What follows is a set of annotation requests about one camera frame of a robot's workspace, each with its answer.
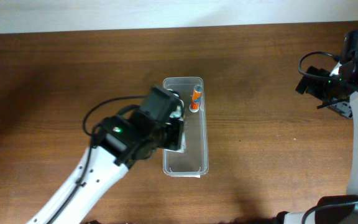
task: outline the green light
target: green light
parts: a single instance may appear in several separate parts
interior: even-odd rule
[[[120,132],[122,131],[122,129],[121,129],[121,128],[118,128],[118,127],[114,127],[114,128],[112,129],[112,131],[115,131],[115,132],[117,132],[117,133],[120,133]]]

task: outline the orange and silver battery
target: orange and silver battery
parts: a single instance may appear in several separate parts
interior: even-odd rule
[[[191,97],[190,111],[195,113],[200,108],[201,95],[203,94],[203,87],[201,85],[194,86],[193,96]]]

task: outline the wooden surface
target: wooden surface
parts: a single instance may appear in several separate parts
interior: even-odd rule
[[[299,95],[300,57],[339,53],[358,22],[0,35],[0,223],[24,223],[88,144],[102,100],[197,76],[209,172],[171,178],[162,152],[138,162],[86,216],[106,223],[218,223],[299,212],[344,194],[352,121]],[[313,64],[330,69],[324,58]],[[105,106],[90,123],[138,101]]]

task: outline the white wall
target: white wall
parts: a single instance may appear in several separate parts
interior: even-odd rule
[[[358,0],[0,0],[0,33],[357,20]]]

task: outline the wooden table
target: wooden table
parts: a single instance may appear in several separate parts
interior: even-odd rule
[[[209,172],[138,162],[84,221],[218,223],[299,212],[345,193],[352,121],[299,95],[300,57],[339,53],[358,22],[0,35],[0,223],[24,223],[72,172],[81,120],[108,98],[142,95],[167,77],[205,84]],[[330,69],[326,58],[309,64]],[[89,123],[139,101],[107,105]]]

